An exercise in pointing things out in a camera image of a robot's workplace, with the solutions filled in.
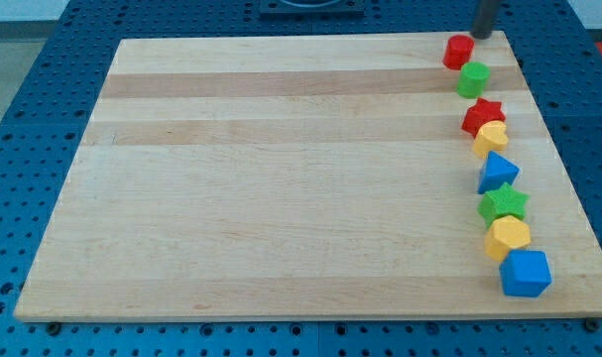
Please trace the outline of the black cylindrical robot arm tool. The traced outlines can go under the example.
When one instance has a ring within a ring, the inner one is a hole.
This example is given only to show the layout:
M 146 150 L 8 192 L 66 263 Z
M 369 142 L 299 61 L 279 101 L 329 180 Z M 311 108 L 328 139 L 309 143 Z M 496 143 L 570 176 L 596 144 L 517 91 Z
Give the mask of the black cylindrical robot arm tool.
M 489 39 L 501 6 L 501 0 L 479 0 L 470 35 L 477 40 Z

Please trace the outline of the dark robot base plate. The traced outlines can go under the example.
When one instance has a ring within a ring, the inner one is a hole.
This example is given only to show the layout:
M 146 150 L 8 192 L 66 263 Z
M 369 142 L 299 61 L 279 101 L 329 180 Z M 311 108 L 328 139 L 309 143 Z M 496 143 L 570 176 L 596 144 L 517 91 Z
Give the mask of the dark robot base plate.
M 305 15 L 361 15 L 366 0 L 260 0 L 259 15 L 264 17 Z

